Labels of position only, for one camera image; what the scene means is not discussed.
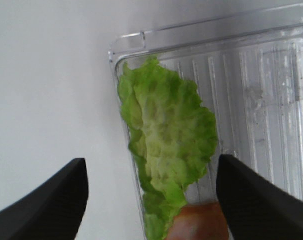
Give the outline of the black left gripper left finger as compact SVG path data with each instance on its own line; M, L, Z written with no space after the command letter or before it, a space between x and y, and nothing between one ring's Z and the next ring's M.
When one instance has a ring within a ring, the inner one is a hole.
M0 240L74 240L88 199L86 161L76 158L0 211Z

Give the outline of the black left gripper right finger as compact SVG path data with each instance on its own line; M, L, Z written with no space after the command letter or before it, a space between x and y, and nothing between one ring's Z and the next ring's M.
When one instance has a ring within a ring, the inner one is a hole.
M303 240L303 201L236 157L219 157L216 193L235 240Z

